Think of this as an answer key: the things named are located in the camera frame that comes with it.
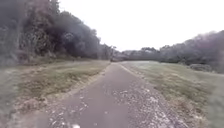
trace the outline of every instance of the tree line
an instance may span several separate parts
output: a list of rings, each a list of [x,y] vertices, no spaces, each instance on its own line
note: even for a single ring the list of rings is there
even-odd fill
[[[58,0],[0,1],[0,62],[60,54],[109,59],[113,48],[100,44],[97,32]]]
[[[156,60],[159,62],[210,65],[224,71],[224,31],[200,34],[183,43],[164,46],[159,50],[145,47],[137,51],[124,51],[125,60]]]

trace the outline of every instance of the road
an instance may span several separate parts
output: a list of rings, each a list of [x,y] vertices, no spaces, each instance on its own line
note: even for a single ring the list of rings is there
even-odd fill
[[[18,128],[187,128],[150,84],[120,64],[59,103],[26,116]]]

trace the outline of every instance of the white sky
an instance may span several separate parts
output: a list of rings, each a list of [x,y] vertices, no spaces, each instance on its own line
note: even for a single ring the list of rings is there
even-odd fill
[[[160,48],[224,29],[222,0],[60,0],[118,50]]]

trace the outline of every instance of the grass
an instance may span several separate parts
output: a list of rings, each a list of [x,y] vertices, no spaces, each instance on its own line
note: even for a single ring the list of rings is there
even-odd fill
[[[223,75],[152,61],[124,62],[123,65],[140,72],[154,84],[190,127],[208,127],[206,106],[216,87],[223,84]]]
[[[18,109],[21,112],[39,109],[46,105],[48,96],[80,88],[83,84],[78,83],[87,82],[108,64],[107,61],[78,61],[20,67],[23,82],[16,84],[21,98]]]

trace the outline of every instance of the tree canopy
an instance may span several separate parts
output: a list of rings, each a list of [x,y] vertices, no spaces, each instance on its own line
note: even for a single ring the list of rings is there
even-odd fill
[[[112,48],[100,44],[96,30],[71,13],[60,12],[58,0],[1,0],[0,16],[0,60],[49,53],[110,58]]]

